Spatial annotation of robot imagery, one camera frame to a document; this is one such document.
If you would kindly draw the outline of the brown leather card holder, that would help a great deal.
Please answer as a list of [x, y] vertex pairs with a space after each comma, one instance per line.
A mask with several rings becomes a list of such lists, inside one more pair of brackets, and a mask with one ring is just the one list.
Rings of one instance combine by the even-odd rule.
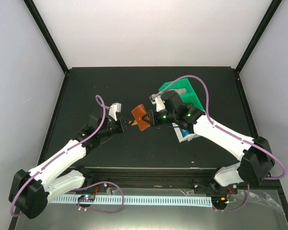
[[145, 121], [144, 118], [146, 118], [147, 111], [143, 104], [138, 105], [131, 111], [140, 131], [145, 131], [150, 127], [150, 120]]

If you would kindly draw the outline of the white bin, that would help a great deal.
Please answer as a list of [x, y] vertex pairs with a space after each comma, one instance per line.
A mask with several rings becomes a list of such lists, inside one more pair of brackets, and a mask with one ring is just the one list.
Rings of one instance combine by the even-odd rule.
[[180, 128], [177, 124], [172, 123], [172, 127], [174, 128], [174, 131], [176, 133], [176, 136], [178, 138], [179, 143], [182, 143], [184, 141], [191, 141], [195, 138], [198, 138], [199, 135], [191, 133], [188, 130], [184, 130]]

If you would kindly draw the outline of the blue credit card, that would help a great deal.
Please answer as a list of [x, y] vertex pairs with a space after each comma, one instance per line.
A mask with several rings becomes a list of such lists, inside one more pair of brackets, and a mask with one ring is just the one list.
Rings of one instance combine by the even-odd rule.
[[191, 134], [190, 131], [182, 129], [182, 128], [180, 128], [180, 133], [181, 133], [182, 137], [185, 137], [185, 136]]

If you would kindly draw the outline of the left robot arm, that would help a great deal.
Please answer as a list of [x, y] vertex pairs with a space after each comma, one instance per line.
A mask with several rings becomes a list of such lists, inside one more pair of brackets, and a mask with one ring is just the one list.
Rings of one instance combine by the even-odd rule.
[[90, 173], [79, 166], [66, 175], [62, 173], [100, 145], [101, 139], [123, 134], [134, 120], [127, 117], [90, 117], [90, 121], [67, 144], [42, 164], [15, 173], [8, 200], [10, 214], [18, 209], [29, 219], [39, 216], [48, 203], [71, 190], [89, 191], [94, 184]]

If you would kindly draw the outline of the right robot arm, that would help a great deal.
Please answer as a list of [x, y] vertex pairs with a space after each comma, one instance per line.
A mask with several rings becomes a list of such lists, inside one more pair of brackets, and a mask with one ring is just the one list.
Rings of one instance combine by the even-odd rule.
[[259, 187], [275, 165], [267, 139], [256, 139], [237, 133], [210, 119], [201, 109], [184, 103], [174, 90], [165, 92], [155, 99], [155, 110], [145, 111], [137, 118], [141, 129], [163, 124], [176, 124], [178, 130], [186, 130], [187, 140], [193, 136], [204, 137], [232, 154], [238, 163], [221, 167], [209, 180], [209, 189], [220, 193], [231, 184], [245, 182]]

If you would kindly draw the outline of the red white cards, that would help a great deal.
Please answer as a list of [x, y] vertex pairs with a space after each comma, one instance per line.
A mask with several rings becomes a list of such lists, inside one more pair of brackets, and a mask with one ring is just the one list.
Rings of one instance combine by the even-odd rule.
[[187, 90], [185, 88], [182, 88], [182, 89], [177, 89], [177, 93], [179, 95], [183, 95], [183, 94], [186, 94], [187, 93]]

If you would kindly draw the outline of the green middle bin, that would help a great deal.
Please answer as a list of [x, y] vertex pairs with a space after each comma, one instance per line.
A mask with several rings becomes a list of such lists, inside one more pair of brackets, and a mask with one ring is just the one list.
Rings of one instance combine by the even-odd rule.
[[190, 93], [181, 94], [180, 98], [185, 104], [192, 104], [194, 107], [204, 111], [204, 108], [199, 98], [197, 97], [196, 93], [190, 92]]

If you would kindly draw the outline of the green bin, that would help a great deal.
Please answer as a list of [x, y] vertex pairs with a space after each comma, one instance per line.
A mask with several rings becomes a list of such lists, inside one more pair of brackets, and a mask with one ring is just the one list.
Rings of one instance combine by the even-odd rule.
[[183, 90], [182, 94], [195, 94], [195, 91], [190, 83], [190, 81], [187, 78], [180, 79], [176, 82], [173, 81], [168, 81], [165, 82], [159, 89], [158, 91], [161, 92], [162, 90]]
[[199, 98], [197, 97], [196, 93], [190, 92], [190, 93], [181, 94], [180, 98], [185, 104], [192, 104], [194, 107], [204, 111], [204, 108]]

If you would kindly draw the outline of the green upper bin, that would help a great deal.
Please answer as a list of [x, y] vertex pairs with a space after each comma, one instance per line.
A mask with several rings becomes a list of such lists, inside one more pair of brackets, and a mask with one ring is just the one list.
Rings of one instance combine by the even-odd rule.
[[190, 83], [190, 81], [187, 78], [180, 79], [176, 82], [173, 81], [168, 81], [165, 82], [159, 89], [158, 91], [161, 92], [162, 90], [183, 90], [182, 94], [195, 94], [195, 91]]

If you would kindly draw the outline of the left circuit board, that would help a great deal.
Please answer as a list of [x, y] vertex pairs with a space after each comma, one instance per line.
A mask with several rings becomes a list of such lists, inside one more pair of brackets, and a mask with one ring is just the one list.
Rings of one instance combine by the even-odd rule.
[[80, 202], [93, 202], [95, 200], [95, 195], [81, 195], [78, 198]]

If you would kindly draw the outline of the circuit board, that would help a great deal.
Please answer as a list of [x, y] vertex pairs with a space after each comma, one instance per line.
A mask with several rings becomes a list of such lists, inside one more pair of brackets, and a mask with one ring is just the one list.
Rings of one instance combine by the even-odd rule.
[[95, 200], [95, 195], [81, 195], [78, 198], [80, 202], [93, 202]]
[[235, 202], [237, 199], [236, 199], [236, 197], [218, 197], [217, 199], [216, 199], [216, 204], [217, 205], [227, 205], [227, 204], [229, 204], [229, 203], [232, 203], [232, 202]]

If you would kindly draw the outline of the right circuit board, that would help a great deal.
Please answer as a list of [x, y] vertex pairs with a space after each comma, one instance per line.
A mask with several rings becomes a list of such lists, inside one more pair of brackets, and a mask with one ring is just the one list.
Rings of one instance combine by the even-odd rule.
[[232, 203], [232, 202], [235, 202], [237, 199], [236, 199], [236, 197], [218, 197], [217, 199], [216, 199], [216, 204], [217, 205], [227, 205], [227, 204], [229, 204], [229, 203]]

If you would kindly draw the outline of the left black frame post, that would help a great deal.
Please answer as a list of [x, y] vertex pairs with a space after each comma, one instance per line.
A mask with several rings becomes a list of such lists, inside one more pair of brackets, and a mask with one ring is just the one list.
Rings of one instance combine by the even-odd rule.
[[33, 0], [23, 0], [25, 3], [27, 9], [29, 10], [31, 16], [33, 17], [36, 25], [38, 26], [40, 32], [42, 33], [42, 36], [44, 37], [47, 45], [49, 46], [52, 54], [54, 55], [56, 61], [58, 62], [61, 70], [64, 74], [67, 74], [69, 72], [69, 68], [67, 67], [52, 35], [50, 34], [49, 29], [47, 28], [37, 6], [35, 5]]

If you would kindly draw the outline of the black frame post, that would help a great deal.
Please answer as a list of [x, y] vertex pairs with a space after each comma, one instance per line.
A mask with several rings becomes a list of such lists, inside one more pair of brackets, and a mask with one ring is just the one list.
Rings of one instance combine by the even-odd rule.
[[52, 54], [54, 55], [56, 61], [58, 62], [61, 70], [64, 74], [67, 74], [69, 72], [69, 68], [67, 67], [52, 35], [50, 34], [49, 29], [47, 28], [37, 6], [35, 5], [33, 0], [23, 0], [25, 3], [27, 9], [29, 10], [31, 16], [33, 17], [36, 25], [38, 26], [40, 32], [42, 33], [42, 36], [44, 37], [47, 45], [49, 46]]
[[256, 45], [260, 41], [262, 35], [264, 34], [266, 28], [268, 27], [269, 23], [271, 22], [274, 14], [276, 13], [281, 3], [282, 3], [282, 0], [272, 0], [271, 3], [269, 4], [269, 7], [267, 8], [264, 16], [262, 17], [259, 25], [257, 26], [250, 42], [248, 43], [245, 51], [243, 52], [242, 57], [240, 58], [235, 68], [235, 71], [238, 74], [240, 74], [241, 71], [243, 70], [253, 50], [255, 49]]

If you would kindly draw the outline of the right black frame post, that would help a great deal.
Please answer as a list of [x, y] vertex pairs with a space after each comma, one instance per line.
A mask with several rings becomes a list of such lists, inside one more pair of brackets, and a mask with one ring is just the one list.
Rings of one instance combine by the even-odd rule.
[[250, 42], [248, 43], [245, 51], [243, 52], [242, 57], [240, 58], [235, 68], [235, 71], [238, 74], [240, 74], [241, 71], [243, 70], [253, 50], [255, 49], [256, 45], [260, 41], [262, 35], [264, 34], [266, 28], [268, 27], [269, 23], [271, 22], [274, 14], [276, 13], [281, 3], [282, 3], [282, 0], [272, 0], [271, 3], [269, 4], [269, 7], [267, 8], [264, 16], [262, 17], [259, 25], [257, 26]]

